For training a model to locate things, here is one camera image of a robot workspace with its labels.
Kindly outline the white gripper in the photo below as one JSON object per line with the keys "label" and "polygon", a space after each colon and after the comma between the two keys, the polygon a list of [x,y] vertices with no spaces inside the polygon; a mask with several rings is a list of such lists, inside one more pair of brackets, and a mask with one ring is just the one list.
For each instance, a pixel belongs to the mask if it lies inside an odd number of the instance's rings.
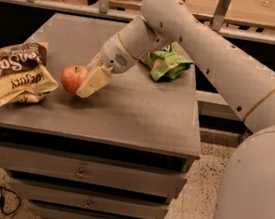
{"label": "white gripper", "polygon": [[86,65],[89,74],[76,90],[77,96],[88,98],[110,82],[112,72],[125,73],[136,63],[137,60],[126,51],[121,43],[119,34],[115,34],[101,47],[101,53],[97,53]]}

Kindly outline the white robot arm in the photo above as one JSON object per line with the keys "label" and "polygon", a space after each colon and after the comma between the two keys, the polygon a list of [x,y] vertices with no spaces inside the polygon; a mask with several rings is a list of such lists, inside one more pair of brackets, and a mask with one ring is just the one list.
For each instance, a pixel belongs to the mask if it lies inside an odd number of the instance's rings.
{"label": "white robot arm", "polygon": [[227,163],[213,219],[275,219],[275,72],[197,21],[183,0],[142,0],[141,9],[90,61],[78,96],[178,42],[252,133]]}

